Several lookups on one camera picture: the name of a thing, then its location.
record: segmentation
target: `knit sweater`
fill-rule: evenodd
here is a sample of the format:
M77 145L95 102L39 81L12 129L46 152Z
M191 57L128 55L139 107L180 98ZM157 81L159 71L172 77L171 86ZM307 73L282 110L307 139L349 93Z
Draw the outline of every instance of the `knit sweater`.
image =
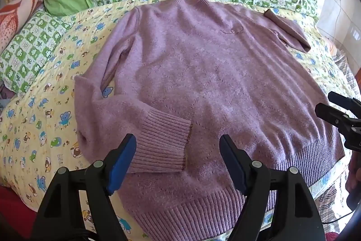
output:
M271 10L166 0L127 12L75 79L90 162L127 133L137 138L119 194L153 241L204 240L235 225L244 198L220 155L223 134L269 168L296 166L308 185L344 156L337 130L315 116L326 96L286 46L310 50L301 28Z

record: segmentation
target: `plaid cloth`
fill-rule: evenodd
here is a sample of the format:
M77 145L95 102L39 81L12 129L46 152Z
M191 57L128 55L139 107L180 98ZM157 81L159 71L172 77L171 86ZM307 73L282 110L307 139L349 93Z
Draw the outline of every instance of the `plaid cloth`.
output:
M355 79L355 76L350 70L347 62L346 54L343 50L337 49L337 52L332 56L333 61L338 68L345 75L347 82L350 84L352 90L355 92L355 98L361 100L360 89ZM348 192L345 185L348 176L348 169L346 169L341 176L328 188L319 198L315 200L318 207L319 215L322 222L334 221L350 212L346 204ZM324 225L325 233L337 232L343 230L352 215L344 217L343 219L334 222L333 224Z

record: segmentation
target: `sweater sleeve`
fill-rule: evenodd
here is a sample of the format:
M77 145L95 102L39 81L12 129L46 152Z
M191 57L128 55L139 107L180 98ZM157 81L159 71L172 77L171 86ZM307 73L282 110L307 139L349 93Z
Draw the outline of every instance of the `sweater sleeve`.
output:
M278 38L294 49L302 52L309 52L311 46L309 45L303 30L297 23L275 15L271 9L268 9L264 13L264 16L277 25L275 31Z
M185 145L191 121L156 110L117 93L102 91L137 41L140 12L133 9L118 22L89 69L75 79L75 116L79 147L93 162L119 146L127 133L137 138L128 172L177 172L185 168Z

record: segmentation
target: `green checkered pillow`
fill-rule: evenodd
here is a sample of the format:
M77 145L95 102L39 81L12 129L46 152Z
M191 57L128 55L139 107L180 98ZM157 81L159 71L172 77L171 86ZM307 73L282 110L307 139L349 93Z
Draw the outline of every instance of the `green checkered pillow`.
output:
M45 11L35 13L0 56L0 78L23 96L70 28Z

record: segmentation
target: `cartoon print bedsheet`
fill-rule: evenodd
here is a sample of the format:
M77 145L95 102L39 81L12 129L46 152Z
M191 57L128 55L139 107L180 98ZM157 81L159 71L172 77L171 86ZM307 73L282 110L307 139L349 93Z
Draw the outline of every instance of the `cartoon print bedsheet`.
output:
M28 207L37 211L59 167L74 170L89 165L77 143L74 77L86 71L124 13L134 6L158 1L129 0L64 17L65 21L74 21L75 25L64 35L54 56L41 70L25 97L13 99L4 109L0 116L0 180L2 184L11 186ZM259 12L266 10L247 7ZM273 11L297 22L304 29L312 45L311 51L307 54L292 48L289 51L310 72L323 91L336 91L352 97L353 92L332 61L313 18L284 9ZM113 95L113 86L111 82L104 90L104 98ZM346 169L350 153L345 152L346 157L310 188L314 198L322 194ZM111 202L127 237L133 241L147 238L123 209L116 193L111 197ZM86 226L94 231L85 192L81 193L81 205ZM271 222L272 215L273 211L265 214L264 226ZM229 234L230 231L217 239L225 240Z

